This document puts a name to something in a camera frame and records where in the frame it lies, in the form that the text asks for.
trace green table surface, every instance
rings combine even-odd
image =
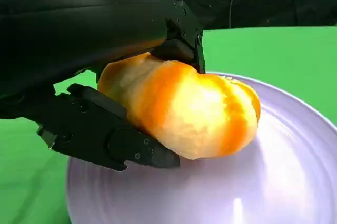
[[[205,32],[207,69],[253,77],[303,99],[337,124],[337,28]],[[90,72],[73,82],[94,86]],[[70,223],[67,157],[48,150],[25,119],[0,120],[0,223]]]

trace plate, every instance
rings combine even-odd
[[[173,170],[130,163],[115,172],[71,158],[72,224],[337,223],[337,128],[280,89],[226,76],[261,99],[257,136],[244,150],[182,159]]]

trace black fabric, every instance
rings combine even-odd
[[[229,27],[231,0],[185,0],[205,29]],[[337,0],[234,0],[232,27],[328,26],[337,23]]]

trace orange glazed bun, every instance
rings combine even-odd
[[[150,53],[110,63],[97,89],[125,106],[136,127],[188,159],[240,151],[261,113],[250,86]]]

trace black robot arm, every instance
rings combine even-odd
[[[0,0],[0,118],[35,121],[50,149],[107,168],[177,167],[124,107],[78,84],[56,96],[53,84],[143,52],[204,73],[202,35],[183,1]]]

